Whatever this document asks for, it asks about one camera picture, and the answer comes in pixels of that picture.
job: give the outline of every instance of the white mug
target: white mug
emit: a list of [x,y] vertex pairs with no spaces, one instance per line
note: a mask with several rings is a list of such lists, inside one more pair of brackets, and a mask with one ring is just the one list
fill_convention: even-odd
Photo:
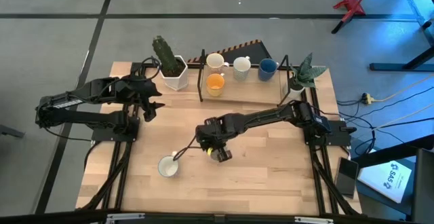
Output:
[[220,74],[223,67],[228,67],[229,63],[224,61],[223,56],[220,54],[210,54],[206,58],[206,64],[210,68],[210,73]]
[[171,156],[164,156],[158,162],[158,173],[164,177],[174,176],[179,169],[178,160],[174,161],[174,157],[176,155],[176,151],[172,153]]
[[237,81],[244,81],[250,70],[250,57],[239,57],[233,62],[233,77]]

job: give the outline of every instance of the black phone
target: black phone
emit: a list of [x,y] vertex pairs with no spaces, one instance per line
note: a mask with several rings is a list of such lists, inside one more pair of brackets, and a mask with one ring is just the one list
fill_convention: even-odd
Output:
[[354,198],[355,181],[357,178],[357,171],[359,164],[347,160],[343,157],[339,159],[338,176],[336,177],[336,187],[340,194],[348,198]]

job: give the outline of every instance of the yellow and black tape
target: yellow and black tape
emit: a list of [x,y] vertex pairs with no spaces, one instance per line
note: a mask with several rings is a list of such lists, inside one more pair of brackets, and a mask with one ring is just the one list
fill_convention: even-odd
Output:
[[[233,51],[233,50],[237,50],[239,48],[244,48],[246,46],[249,46],[249,45],[252,45],[252,44],[256,44],[256,43],[261,43],[261,42],[262,42],[261,40],[256,39],[256,40],[253,40],[253,41],[248,41],[248,42],[245,42],[245,43],[241,43],[239,45],[235,45],[233,47],[225,48],[223,50],[218,50],[217,52],[212,52],[212,54],[213,53],[223,54],[225,52],[230,52],[230,51]],[[200,60],[200,57],[196,57],[196,58],[190,58],[187,62],[199,62],[199,60]]]

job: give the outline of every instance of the small plant pot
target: small plant pot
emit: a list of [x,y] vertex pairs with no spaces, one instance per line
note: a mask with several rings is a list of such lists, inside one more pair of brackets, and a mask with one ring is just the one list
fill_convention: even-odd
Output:
[[[300,94],[304,91],[305,87],[303,87],[301,85],[294,84],[292,79],[289,80],[289,83],[290,83],[290,93],[288,94],[288,98],[290,98],[290,99],[299,98]],[[284,96],[286,95],[287,92],[288,92],[288,83],[286,83],[282,87],[282,93]]]
[[181,75],[179,75],[178,77],[165,77],[161,71],[160,74],[164,79],[164,84],[166,86],[175,91],[179,91],[189,85],[189,67],[181,56],[175,55],[175,59],[178,62],[183,62],[185,65],[185,68],[182,71]]

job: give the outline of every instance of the gray floor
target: gray floor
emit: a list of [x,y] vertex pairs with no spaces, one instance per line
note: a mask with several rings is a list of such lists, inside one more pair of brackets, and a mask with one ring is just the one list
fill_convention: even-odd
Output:
[[[110,14],[339,14],[332,5],[341,0],[112,0]],[[0,0],[6,13],[99,13],[104,0]],[[423,16],[434,10],[431,1],[415,0]],[[408,0],[365,0],[368,14],[413,14]],[[122,19],[105,20],[87,80],[106,77],[113,61],[141,61],[153,55],[151,41],[163,35],[174,53],[196,57],[202,48],[221,50],[253,39],[263,40],[273,58],[285,54],[299,64],[310,52],[313,63],[330,67],[338,100],[358,99],[363,92],[385,98],[428,73],[371,72],[371,62],[407,62],[429,48],[416,19],[353,20],[337,35],[330,31],[338,20],[318,19]],[[0,216],[32,213],[53,156],[56,138],[38,129],[35,112],[41,96],[73,89],[96,25],[89,20],[0,20],[0,124],[25,131],[24,139],[0,136]],[[359,114],[430,88],[434,79],[404,92],[390,102],[361,106]],[[366,116],[375,126],[429,105],[431,90],[412,100]],[[99,106],[82,105],[83,111]],[[355,107],[341,107],[354,113]],[[429,117],[434,107],[407,120]],[[434,132],[434,122],[386,130],[403,141]],[[85,126],[73,126],[71,136],[89,138]],[[369,139],[366,129],[354,134]],[[378,133],[377,145],[399,141]],[[72,210],[83,174],[89,144],[69,141],[48,212]],[[403,218],[402,214],[362,198],[363,211],[373,217]]]

